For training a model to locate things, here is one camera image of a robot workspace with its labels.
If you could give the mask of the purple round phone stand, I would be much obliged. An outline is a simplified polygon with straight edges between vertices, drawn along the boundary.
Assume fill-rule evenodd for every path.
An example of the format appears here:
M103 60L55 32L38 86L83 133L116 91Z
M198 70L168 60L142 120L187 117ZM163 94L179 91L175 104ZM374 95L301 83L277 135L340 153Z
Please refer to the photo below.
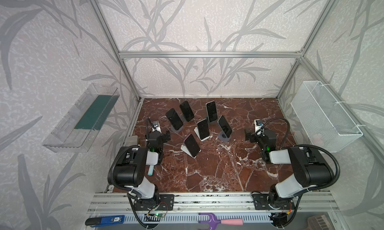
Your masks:
M229 132L229 136L227 136L223 131L221 131L218 134L218 139L221 140L224 143L227 143L227 142L229 142L231 140L231 135L232 135L231 131Z

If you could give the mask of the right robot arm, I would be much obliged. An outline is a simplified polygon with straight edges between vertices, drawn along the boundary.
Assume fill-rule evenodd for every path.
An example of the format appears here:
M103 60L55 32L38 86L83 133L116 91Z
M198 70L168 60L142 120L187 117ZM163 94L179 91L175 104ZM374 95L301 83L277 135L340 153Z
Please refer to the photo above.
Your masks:
M245 140L261 148L261 157L267 164L290 165L293 174L270 187L267 195L254 198L261 205L274 210L287 207L293 198L335 184L341 175L337 159L327 150L314 145L295 145L276 149L277 135L271 130L245 132Z

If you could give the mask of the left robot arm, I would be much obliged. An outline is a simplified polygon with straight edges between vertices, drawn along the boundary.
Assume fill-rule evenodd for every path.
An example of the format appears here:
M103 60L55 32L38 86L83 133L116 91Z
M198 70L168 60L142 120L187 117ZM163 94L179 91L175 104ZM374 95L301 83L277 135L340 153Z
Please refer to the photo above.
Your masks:
M156 205L160 200L158 187L145 177L146 166L160 165L164 158L164 144L171 140L170 131L162 134L153 131L146 135L147 145L121 147L108 173L108 183L127 192L130 199L150 201Z

